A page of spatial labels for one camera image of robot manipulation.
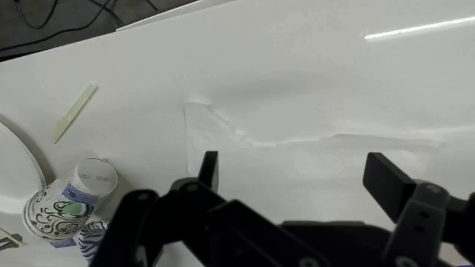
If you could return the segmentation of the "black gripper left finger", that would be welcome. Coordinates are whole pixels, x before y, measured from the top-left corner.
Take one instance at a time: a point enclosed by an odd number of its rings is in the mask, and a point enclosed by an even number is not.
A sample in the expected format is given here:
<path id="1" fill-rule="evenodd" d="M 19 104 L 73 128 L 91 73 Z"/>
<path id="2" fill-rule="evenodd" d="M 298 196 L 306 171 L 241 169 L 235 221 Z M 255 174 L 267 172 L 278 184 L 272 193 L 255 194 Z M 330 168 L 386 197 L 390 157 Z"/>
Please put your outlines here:
<path id="1" fill-rule="evenodd" d="M 163 248 L 181 242 L 203 267 L 325 267 L 325 258 L 239 200 L 217 193 L 218 154 L 203 156 L 196 177 L 160 196 L 128 193 L 91 267 L 153 267 Z"/>

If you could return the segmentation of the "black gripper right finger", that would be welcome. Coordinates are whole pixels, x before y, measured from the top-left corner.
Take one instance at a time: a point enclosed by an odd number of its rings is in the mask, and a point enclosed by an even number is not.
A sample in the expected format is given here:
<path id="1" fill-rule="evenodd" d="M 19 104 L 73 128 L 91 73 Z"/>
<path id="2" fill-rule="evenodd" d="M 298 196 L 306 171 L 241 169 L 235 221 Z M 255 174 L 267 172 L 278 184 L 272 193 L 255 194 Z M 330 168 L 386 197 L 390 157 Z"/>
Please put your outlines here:
<path id="1" fill-rule="evenodd" d="M 475 196 L 414 180 L 383 153 L 368 153 L 362 184 L 395 224 L 382 254 L 386 267 L 450 267 L 439 258 L 450 243 L 475 263 Z"/>

